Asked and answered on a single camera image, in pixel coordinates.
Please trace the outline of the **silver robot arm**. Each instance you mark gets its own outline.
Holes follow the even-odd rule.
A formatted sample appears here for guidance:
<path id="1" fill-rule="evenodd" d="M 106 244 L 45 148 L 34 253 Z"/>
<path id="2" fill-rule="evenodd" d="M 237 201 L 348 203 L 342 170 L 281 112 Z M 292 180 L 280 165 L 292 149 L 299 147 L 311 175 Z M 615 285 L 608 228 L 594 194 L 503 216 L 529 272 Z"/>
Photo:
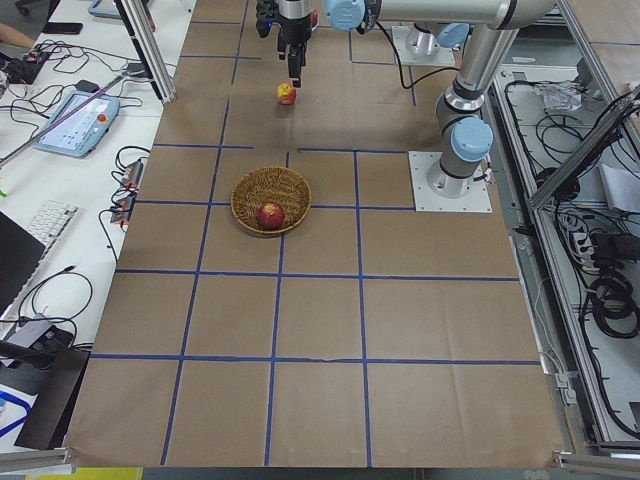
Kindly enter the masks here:
<path id="1" fill-rule="evenodd" d="M 473 33 L 450 87 L 439 97 L 436 117 L 443 146 L 427 173 L 431 190 L 449 199 L 464 196 L 493 143 L 478 117 L 484 95 L 518 31 L 546 15 L 551 1 L 326 1 L 329 24 L 364 34 L 379 21 L 470 24 Z"/>

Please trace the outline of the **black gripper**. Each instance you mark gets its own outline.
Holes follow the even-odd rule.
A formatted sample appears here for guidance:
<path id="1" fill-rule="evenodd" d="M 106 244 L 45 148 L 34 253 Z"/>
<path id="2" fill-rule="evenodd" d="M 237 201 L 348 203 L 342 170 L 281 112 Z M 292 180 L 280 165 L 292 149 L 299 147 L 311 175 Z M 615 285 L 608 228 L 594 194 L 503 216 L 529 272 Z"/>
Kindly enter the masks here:
<path id="1" fill-rule="evenodd" d="M 306 66 L 307 42 L 312 36 L 313 11 L 310 1 L 256 2 L 258 36 L 261 39 L 267 38 L 273 26 L 279 28 L 278 59 L 284 61 L 287 58 L 289 78 L 295 88 L 302 86 L 301 74 Z"/>

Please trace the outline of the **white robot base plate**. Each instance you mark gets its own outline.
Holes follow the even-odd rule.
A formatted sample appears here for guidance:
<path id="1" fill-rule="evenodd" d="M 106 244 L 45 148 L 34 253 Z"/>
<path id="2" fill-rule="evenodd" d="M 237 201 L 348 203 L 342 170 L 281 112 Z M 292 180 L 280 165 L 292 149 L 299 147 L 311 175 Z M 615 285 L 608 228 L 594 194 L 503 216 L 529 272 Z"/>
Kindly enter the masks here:
<path id="1" fill-rule="evenodd" d="M 491 200 L 482 164 L 466 179 L 448 176 L 440 152 L 409 151 L 409 171 L 416 212 L 491 214 Z"/>

